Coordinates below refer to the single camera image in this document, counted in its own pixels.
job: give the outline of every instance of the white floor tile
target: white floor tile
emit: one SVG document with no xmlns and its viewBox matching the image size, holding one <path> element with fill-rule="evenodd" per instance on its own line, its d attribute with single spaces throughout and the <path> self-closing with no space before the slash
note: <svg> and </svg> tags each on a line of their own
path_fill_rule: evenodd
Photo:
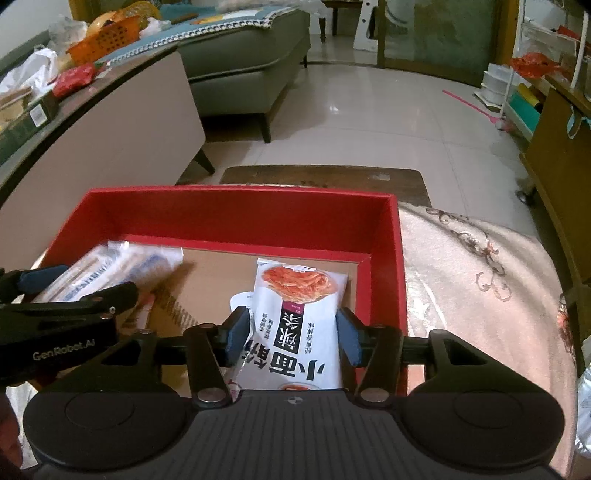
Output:
<svg viewBox="0 0 591 480">
<path fill-rule="evenodd" d="M 515 179 L 527 176 L 519 163 L 476 148 L 446 145 L 468 216 L 538 236 L 530 211 L 515 196 Z"/>
<path fill-rule="evenodd" d="M 373 67 L 309 65 L 290 86 L 274 123 L 442 139 L 420 75 Z"/>
<path fill-rule="evenodd" d="M 331 63 L 357 63 L 376 65 L 378 53 L 374 51 L 355 50 L 353 41 L 355 37 L 339 35 L 333 37 L 330 33 L 326 36 L 326 42 L 320 41 L 320 35 L 310 35 L 310 50 L 308 61 L 329 61 Z"/>
<path fill-rule="evenodd" d="M 339 128 L 283 127 L 263 146 L 256 164 L 411 168 L 423 175 L 434 207 L 466 213 L 445 147 L 437 141 Z"/>
<path fill-rule="evenodd" d="M 203 146 L 203 151 L 215 167 L 216 172 L 213 175 L 208 175 L 200 165 L 192 161 L 179 179 L 178 184 L 201 183 L 216 185 L 222 179 L 226 168 L 239 165 L 254 165 L 261 154 L 262 146 L 262 141 L 206 143 Z"/>
<path fill-rule="evenodd" d="M 443 93 L 452 92 L 485 111 L 473 96 L 473 86 L 429 76 L 421 76 L 421 82 L 445 142 L 478 148 L 499 157 L 518 157 L 519 148 L 511 135 L 497 130 L 486 115 Z"/>
</svg>

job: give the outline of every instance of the wall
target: wall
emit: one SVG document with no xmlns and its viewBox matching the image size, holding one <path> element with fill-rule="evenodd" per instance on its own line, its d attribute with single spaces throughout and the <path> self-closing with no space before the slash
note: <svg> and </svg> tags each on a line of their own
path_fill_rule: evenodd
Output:
<svg viewBox="0 0 591 480">
<path fill-rule="evenodd" d="M 57 20 L 71 17 L 68 0 L 16 0 L 0 15 L 0 58 Z"/>
</svg>

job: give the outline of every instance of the red snack bag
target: red snack bag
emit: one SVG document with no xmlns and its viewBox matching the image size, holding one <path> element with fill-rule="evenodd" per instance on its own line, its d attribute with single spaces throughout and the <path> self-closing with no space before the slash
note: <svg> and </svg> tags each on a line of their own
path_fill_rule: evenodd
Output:
<svg viewBox="0 0 591 480">
<path fill-rule="evenodd" d="M 511 66 L 526 79 L 539 79 L 547 73 L 560 71 L 560 63 L 538 52 L 526 53 L 522 57 L 511 59 Z"/>
<path fill-rule="evenodd" d="M 56 84 L 53 87 L 53 94 L 57 99 L 63 99 L 82 87 L 92 83 L 97 73 L 94 63 L 85 63 L 79 67 L 66 70 L 57 76 Z"/>
</svg>

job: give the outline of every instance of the snack package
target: snack package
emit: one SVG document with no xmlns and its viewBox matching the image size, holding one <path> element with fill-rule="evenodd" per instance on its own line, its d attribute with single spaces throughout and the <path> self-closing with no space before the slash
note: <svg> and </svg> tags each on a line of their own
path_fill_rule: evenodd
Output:
<svg viewBox="0 0 591 480">
<path fill-rule="evenodd" d="M 139 289 L 141 304 L 182 263 L 182 248 L 109 242 L 94 247 L 33 302 L 78 301 L 98 290 L 132 281 Z M 125 319 L 118 315 L 118 324 Z"/>
<path fill-rule="evenodd" d="M 335 315 L 347 275 L 259 259 L 254 324 L 226 373 L 234 398 L 249 390 L 341 388 Z"/>
<path fill-rule="evenodd" d="M 79 67 L 66 70 L 58 75 L 53 87 L 53 94 L 62 100 L 81 88 L 90 85 L 98 70 L 93 63 L 85 63 Z"/>
</svg>

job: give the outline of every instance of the white plastic package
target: white plastic package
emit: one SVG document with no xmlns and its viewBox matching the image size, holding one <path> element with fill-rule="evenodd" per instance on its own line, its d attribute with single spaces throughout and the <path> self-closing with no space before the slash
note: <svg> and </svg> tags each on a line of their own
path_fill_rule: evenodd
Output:
<svg viewBox="0 0 591 480">
<path fill-rule="evenodd" d="M 254 324 L 238 363 L 226 373 L 243 389 L 341 388 L 335 315 L 347 275 L 259 259 Z"/>
<path fill-rule="evenodd" d="M 59 73 L 57 53 L 50 48 L 34 51 L 22 65 L 12 69 L 0 83 L 0 93 L 12 92 L 24 87 L 31 87 L 30 102 L 41 98 L 53 85 L 49 85 Z"/>
<path fill-rule="evenodd" d="M 591 366 L 579 378 L 577 390 L 579 408 L 574 448 L 579 455 L 591 459 Z"/>
<path fill-rule="evenodd" d="M 156 35 L 156 33 L 168 30 L 172 26 L 173 25 L 170 20 L 157 20 L 155 18 L 150 17 L 148 19 L 148 26 L 144 28 L 141 32 L 139 32 L 139 37 L 145 38 L 151 35 Z"/>
<path fill-rule="evenodd" d="M 98 290 L 132 281 L 142 303 L 182 263 L 182 248 L 109 242 L 94 247 L 33 302 L 78 301 Z"/>
<path fill-rule="evenodd" d="M 47 48 L 52 49 L 58 56 L 64 55 L 72 45 L 86 38 L 88 24 L 72 20 L 65 15 L 59 15 L 57 22 L 49 25 L 49 43 Z"/>
</svg>

